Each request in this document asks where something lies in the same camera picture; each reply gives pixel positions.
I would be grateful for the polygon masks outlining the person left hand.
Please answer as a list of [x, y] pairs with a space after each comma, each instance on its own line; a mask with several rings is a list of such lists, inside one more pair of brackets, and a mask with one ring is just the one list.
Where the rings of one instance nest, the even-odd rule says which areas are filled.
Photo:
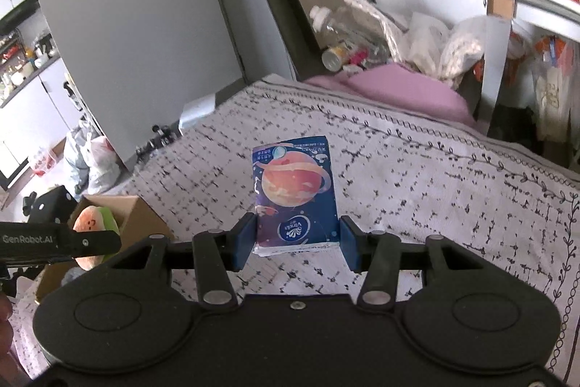
[[13, 328], [10, 324], [10, 317], [13, 313], [11, 301], [5, 294], [1, 294], [0, 300], [0, 322], [1, 322], [1, 375], [8, 379], [13, 376], [15, 362], [10, 356], [13, 341]]

